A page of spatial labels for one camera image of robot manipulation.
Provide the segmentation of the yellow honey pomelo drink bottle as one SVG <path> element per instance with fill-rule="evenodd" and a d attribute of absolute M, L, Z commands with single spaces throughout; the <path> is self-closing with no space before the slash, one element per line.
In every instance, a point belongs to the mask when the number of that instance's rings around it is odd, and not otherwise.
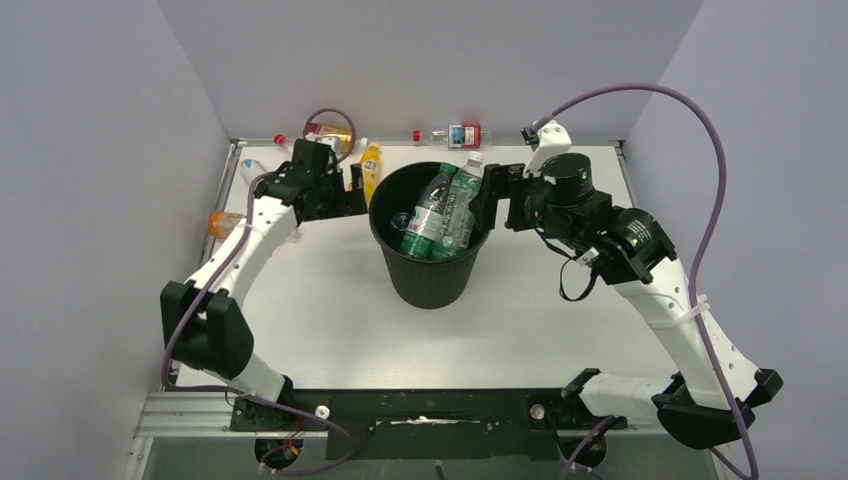
<path fill-rule="evenodd" d="M 381 177 L 381 145 L 377 142 L 370 143 L 360 158 L 359 164 L 365 202 L 367 206 L 370 206 Z"/>

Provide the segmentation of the green white label water bottle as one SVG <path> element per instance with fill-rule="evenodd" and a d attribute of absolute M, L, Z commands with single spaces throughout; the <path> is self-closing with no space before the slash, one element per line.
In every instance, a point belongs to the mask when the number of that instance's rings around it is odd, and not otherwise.
<path fill-rule="evenodd" d="M 451 181 L 440 236 L 431 252 L 432 260 L 448 260 L 468 249 L 475 223 L 470 203 L 481 190 L 483 176 L 483 155 L 472 151 Z"/>

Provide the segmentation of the clear bottle blue white label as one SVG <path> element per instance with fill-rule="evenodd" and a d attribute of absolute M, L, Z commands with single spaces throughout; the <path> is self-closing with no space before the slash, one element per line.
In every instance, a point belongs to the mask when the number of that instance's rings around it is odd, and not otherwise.
<path fill-rule="evenodd" d="M 256 159 L 241 160 L 238 170 L 247 185 L 250 185 L 255 179 L 268 173 L 268 169 Z"/>

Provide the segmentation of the black plastic waste bin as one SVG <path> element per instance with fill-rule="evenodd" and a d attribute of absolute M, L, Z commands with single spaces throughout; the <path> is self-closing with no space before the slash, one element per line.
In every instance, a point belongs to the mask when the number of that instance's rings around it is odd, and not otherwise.
<path fill-rule="evenodd" d="M 459 171 L 450 163 L 407 165 L 381 180 L 370 200 L 369 225 L 391 283 L 414 307 L 439 309 L 456 301 L 488 240 L 489 234 L 474 226 L 467 248 L 452 256 L 437 250 L 445 201 Z"/>

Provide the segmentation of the orange drink bottle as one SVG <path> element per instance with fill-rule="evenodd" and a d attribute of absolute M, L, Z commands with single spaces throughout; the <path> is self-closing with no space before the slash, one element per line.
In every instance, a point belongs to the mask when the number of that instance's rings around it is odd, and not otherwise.
<path fill-rule="evenodd" d="M 244 214 L 215 211 L 207 220 L 207 231 L 215 239 L 225 240 L 244 218 Z"/>

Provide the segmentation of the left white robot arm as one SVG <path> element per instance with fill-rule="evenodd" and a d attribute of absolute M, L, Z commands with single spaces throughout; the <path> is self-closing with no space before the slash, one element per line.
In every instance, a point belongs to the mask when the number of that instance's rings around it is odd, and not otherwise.
<path fill-rule="evenodd" d="M 331 145 L 296 140 L 289 160 L 251 181 L 246 213 L 216 252 L 187 280 L 162 289 L 161 379 L 178 361 L 220 380 L 211 392 L 280 402 L 292 381 L 256 353 L 244 301 L 275 249 L 302 223 L 365 210 L 363 193 L 347 190 Z"/>

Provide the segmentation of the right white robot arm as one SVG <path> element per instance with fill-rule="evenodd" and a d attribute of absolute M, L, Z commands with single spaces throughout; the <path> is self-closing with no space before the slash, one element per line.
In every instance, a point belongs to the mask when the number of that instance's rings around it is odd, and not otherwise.
<path fill-rule="evenodd" d="M 484 168 L 472 210 L 479 226 L 494 226 L 507 200 L 506 227 L 532 230 L 546 246 L 590 271 L 627 300 L 667 351 L 676 372 L 667 378 L 616 376 L 587 368 L 563 390 L 572 425 L 597 418 L 656 423 L 687 447 L 705 450 L 739 440 L 754 411 L 782 388 L 780 375 L 748 360 L 712 317 L 705 299 L 691 299 L 675 247 L 658 221 L 614 204 L 594 187 L 590 159 L 553 157 L 539 176 L 520 164 Z"/>

